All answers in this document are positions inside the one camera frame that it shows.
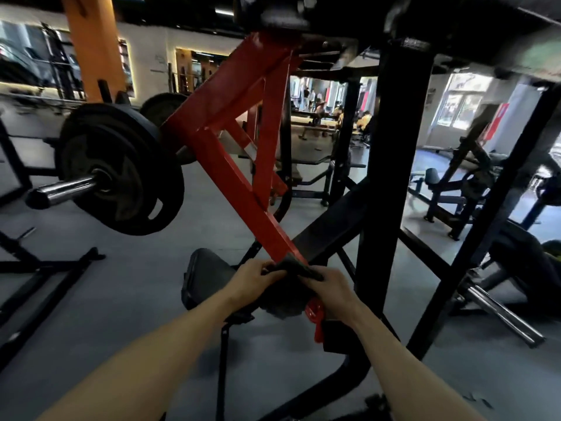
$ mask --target ceiling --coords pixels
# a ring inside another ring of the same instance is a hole
[[[4,3],[63,13],[60,0],[2,0]],[[165,26],[240,37],[241,27],[233,17],[217,14],[215,8],[232,10],[233,0],[113,0],[118,21],[144,26]]]

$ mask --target hand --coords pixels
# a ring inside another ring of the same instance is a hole
[[[318,294],[325,306],[345,325],[354,327],[354,321],[365,305],[348,285],[347,278],[338,269],[311,266],[324,277],[322,281],[303,278],[300,280]]]
[[[253,303],[269,285],[286,276],[286,270],[261,274],[263,269],[273,264],[272,260],[250,259],[240,266],[230,282],[221,290],[231,304],[232,313]]]

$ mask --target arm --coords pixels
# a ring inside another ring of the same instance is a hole
[[[396,421],[483,421],[456,391],[417,360],[349,288],[337,269],[314,266],[324,282],[303,278],[361,340]]]
[[[111,357],[39,417],[40,421],[161,418],[213,331],[255,301],[284,270],[261,275],[272,261],[249,260],[228,285],[193,310]]]

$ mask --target forearm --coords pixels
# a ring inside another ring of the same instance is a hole
[[[228,298],[215,294],[121,350],[39,420],[158,420],[212,332],[230,313]]]
[[[484,420],[459,394],[417,360],[365,305],[353,329],[378,376],[396,421]]]

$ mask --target red clip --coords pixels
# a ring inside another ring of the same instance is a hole
[[[313,297],[306,305],[306,316],[316,324],[316,331],[314,334],[314,341],[316,343],[323,343],[323,330],[321,329],[321,321],[325,318],[325,311],[323,310],[323,303],[317,297]]]

